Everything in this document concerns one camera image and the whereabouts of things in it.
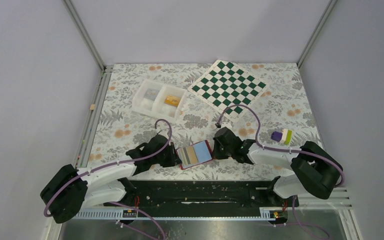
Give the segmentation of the beige striped card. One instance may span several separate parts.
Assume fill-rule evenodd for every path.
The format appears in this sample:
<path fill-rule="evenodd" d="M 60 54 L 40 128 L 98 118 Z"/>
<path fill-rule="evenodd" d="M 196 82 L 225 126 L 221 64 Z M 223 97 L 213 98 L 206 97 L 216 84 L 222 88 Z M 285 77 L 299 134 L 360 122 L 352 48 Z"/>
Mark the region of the beige striped card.
<path fill-rule="evenodd" d="M 179 148 L 177 154 L 181 160 L 183 168 L 187 168 L 198 164 L 198 160 L 192 145 Z"/>

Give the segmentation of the red leather card holder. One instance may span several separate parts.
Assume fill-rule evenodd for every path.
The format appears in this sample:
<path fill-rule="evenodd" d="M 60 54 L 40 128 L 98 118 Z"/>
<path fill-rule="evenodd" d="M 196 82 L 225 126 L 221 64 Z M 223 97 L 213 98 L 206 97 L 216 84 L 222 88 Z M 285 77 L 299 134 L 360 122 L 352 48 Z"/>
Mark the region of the red leather card holder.
<path fill-rule="evenodd" d="M 180 168 L 182 170 L 204 164 L 214 159 L 208 140 L 178 148 L 176 153 L 181 160 Z"/>

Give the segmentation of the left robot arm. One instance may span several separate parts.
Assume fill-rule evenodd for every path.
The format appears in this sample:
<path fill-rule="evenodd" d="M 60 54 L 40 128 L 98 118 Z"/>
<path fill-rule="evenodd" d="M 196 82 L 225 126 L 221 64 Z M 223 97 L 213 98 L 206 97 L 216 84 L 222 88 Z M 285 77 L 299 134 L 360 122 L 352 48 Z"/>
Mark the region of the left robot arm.
<path fill-rule="evenodd" d="M 40 192 L 44 215 L 61 224 L 94 205 L 120 202 L 128 206 L 134 202 L 135 192 L 121 179 L 146 172 L 153 165 L 166 168 L 181 162 L 174 143 L 157 134 L 121 158 L 97 167 L 75 169 L 72 164 L 64 165 Z"/>

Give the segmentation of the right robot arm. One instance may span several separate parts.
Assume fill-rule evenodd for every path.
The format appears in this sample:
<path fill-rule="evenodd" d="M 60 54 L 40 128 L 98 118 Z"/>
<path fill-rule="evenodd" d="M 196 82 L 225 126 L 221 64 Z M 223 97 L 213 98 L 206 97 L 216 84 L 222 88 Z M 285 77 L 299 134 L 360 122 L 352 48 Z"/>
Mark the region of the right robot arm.
<path fill-rule="evenodd" d="M 213 140 L 217 160 L 232 158 L 241 164 L 272 165 L 293 172 L 271 181 L 266 198 L 273 206 L 304 193 L 327 200 L 344 182 L 343 167 L 312 141 L 298 149 L 258 145 L 253 139 L 241 140 L 227 127 L 219 129 Z"/>

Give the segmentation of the orange card box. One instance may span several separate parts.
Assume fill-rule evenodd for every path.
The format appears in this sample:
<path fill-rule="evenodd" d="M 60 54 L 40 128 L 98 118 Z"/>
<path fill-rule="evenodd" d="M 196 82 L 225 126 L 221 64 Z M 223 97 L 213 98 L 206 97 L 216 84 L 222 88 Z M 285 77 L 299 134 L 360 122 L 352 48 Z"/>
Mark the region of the orange card box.
<path fill-rule="evenodd" d="M 178 107 L 181 99 L 181 97 L 175 95 L 167 95 L 164 100 L 164 103 L 173 107 Z"/>

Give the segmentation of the purple white green block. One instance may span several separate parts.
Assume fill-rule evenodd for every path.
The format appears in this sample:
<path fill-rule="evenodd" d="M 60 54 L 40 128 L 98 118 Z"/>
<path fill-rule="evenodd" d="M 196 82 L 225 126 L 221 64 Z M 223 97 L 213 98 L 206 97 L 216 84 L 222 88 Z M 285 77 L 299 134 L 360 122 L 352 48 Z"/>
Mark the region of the purple white green block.
<path fill-rule="evenodd" d="M 283 129 L 282 131 L 274 131 L 270 138 L 278 143 L 289 145 L 292 139 L 292 131 L 289 129 Z"/>

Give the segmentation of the green white chessboard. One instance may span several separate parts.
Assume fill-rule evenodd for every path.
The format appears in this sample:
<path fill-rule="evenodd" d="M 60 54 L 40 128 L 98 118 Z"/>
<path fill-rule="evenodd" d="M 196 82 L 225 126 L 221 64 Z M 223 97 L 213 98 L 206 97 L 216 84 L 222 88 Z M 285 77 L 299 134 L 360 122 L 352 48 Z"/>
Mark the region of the green white chessboard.
<path fill-rule="evenodd" d="M 239 105 L 250 107 L 268 88 L 268 83 L 238 64 L 217 60 L 188 91 L 219 113 L 233 105 L 223 116 L 235 123 L 245 114 Z"/>

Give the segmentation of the white plastic divided tray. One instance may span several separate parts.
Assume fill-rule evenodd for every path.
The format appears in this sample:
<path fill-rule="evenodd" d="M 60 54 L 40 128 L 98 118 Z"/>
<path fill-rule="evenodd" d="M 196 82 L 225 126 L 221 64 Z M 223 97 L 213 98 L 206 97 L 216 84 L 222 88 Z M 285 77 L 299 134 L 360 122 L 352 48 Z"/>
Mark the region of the white plastic divided tray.
<path fill-rule="evenodd" d="M 147 89 L 159 90 L 159 94 L 154 101 L 144 98 Z M 181 97 L 178 107 L 164 103 L 167 95 Z M 187 101 L 187 96 L 188 91 L 184 88 L 146 79 L 134 94 L 131 109 L 148 117 L 165 119 L 170 123 L 175 123 Z"/>

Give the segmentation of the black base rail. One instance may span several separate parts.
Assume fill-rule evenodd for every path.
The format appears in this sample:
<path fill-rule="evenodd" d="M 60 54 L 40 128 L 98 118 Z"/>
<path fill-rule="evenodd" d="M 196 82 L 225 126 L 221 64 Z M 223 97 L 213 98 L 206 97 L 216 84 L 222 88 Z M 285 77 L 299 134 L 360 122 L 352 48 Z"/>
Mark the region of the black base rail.
<path fill-rule="evenodd" d="M 270 181 L 128 180 L 120 204 L 137 207 L 152 217 L 257 217 L 260 208 L 291 207 Z"/>

